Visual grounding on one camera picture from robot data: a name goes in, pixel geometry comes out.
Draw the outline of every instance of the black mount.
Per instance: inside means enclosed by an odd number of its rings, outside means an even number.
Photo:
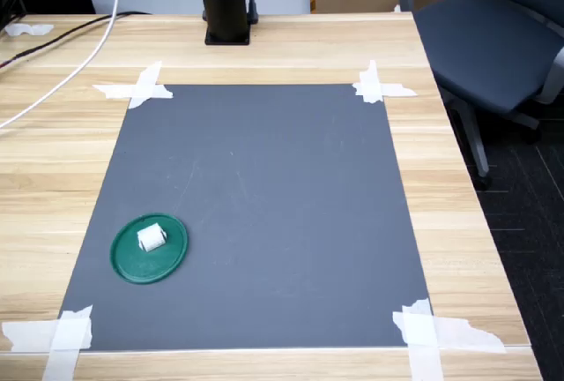
[[[250,26],[258,22],[255,0],[204,0],[204,21],[208,23],[208,46],[248,46]]]

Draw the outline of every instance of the office chair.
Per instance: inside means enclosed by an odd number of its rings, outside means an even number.
[[[413,0],[399,1],[413,11]],[[460,115],[479,188],[487,188],[474,108],[538,128],[516,108],[552,103],[564,87],[564,38],[549,27],[564,26],[564,0],[442,0],[413,16],[442,98]]]

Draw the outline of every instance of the white tape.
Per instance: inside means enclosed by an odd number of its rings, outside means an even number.
[[[23,33],[30,35],[45,35],[49,34],[55,26],[51,24],[37,24],[30,26],[28,24],[9,24],[4,28],[10,37],[17,37]]]
[[[352,85],[356,89],[357,96],[363,96],[364,102],[376,103],[383,101],[383,96],[387,97],[412,97],[417,94],[405,88],[401,84],[381,84],[378,77],[378,67],[376,61],[370,61],[366,71],[360,72],[360,83]]]
[[[43,381],[72,381],[80,349],[92,342],[91,312],[89,306],[55,321],[4,322],[2,332],[12,352],[49,353]]]
[[[466,319],[432,316],[428,299],[393,312],[392,319],[407,344],[413,381],[443,380],[440,349],[507,353],[498,337],[471,327]]]
[[[92,328],[90,324],[90,312],[92,306],[79,312],[64,311],[63,318],[88,319],[85,335],[80,348],[90,348],[92,341]],[[59,319],[55,321],[29,321],[29,322],[4,322],[2,333],[11,341],[11,351],[18,353],[48,353],[51,343],[55,338]]]
[[[136,108],[149,99],[172,99],[173,94],[163,85],[157,85],[162,62],[158,61],[139,74],[135,85],[94,85],[106,95],[106,99],[131,98],[129,109]]]
[[[155,250],[167,242],[167,233],[162,229],[159,223],[154,223],[147,228],[143,228],[137,232],[137,240],[139,248],[143,251]]]

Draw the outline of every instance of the green plate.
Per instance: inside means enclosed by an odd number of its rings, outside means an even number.
[[[137,232],[158,223],[167,233],[167,242],[152,251],[139,247]],[[150,284],[173,273],[188,249],[188,233],[174,216],[150,213],[136,218],[117,234],[110,249],[114,271],[128,282]]]

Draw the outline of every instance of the wooden table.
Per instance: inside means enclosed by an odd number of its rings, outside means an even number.
[[[44,37],[0,38],[0,59]],[[0,70],[0,120],[41,97],[91,52],[105,25]],[[434,312],[492,332],[506,355],[442,351],[446,380],[540,379],[529,339],[410,14],[263,17],[251,45],[206,47],[183,16],[119,20],[100,54],[65,88],[0,133],[0,321],[57,318],[127,101],[92,84],[135,84],[163,61],[163,84],[353,83],[370,59],[382,82],[415,98],[386,108]],[[10,342],[0,335],[0,351]],[[45,355],[0,355],[0,379],[41,379]],[[77,380],[409,380],[407,348],[82,354]]]

